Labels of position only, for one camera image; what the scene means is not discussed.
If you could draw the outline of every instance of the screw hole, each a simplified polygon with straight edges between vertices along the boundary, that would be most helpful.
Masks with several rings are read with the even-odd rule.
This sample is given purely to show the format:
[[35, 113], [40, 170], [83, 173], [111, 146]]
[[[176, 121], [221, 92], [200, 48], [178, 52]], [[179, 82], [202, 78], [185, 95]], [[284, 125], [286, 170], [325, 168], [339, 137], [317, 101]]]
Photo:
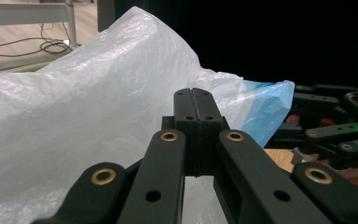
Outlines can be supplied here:
[[91, 183], [94, 185], [105, 185], [112, 182], [116, 177], [116, 172], [110, 168], [103, 168], [96, 171], [91, 177]]
[[308, 131], [308, 134], [310, 136], [316, 136], [317, 133], [314, 130], [310, 130], [310, 131]]
[[346, 151], [349, 151], [349, 150], [352, 150], [352, 146], [351, 145], [348, 145], [348, 144], [342, 144], [341, 145], [341, 148], [346, 150]]
[[234, 132], [231, 132], [231, 133], [228, 133], [226, 135], [226, 137], [231, 140], [231, 141], [234, 141], [234, 142], [240, 142], [240, 141], [243, 141], [243, 139], [245, 139], [245, 137], [243, 136], [243, 134], [241, 133], [234, 133]]
[[176, 133], [162, 133], [160, 138], [163, 141], [171, 142], [171, 141], [175, 141], [178, 138], [178, 135]]
[[318, 171], [311, 171], [310, 174], [315, 177], [315, 178], [318, 178], [318, 179], [326, 179], [326, 176], [324, 174], [322, 174], [321, 172], [318, 172]]
[[150, 203], [155, 203], [161, 198], [161, 193], [158, 190], [150, 190], [146, 193], [146, 200]]
[[318, 168], [307, 168], [305, 175], [319, 184], [331, 184], [333, 182], [333, 177], [330, 174]]
[[279, 189], [275, 190], [275, 191], [274, 191], [274, 196], [275, 196], [278, 200], [280, 200], [280, 201], [282, 201], [282, 202], [289, 202], [289, 201], [290, 201], [290, 196], [289, 196], [289, 194], [287, 194], [287, 193], [284, 192], [283, 190], [279, 190]]

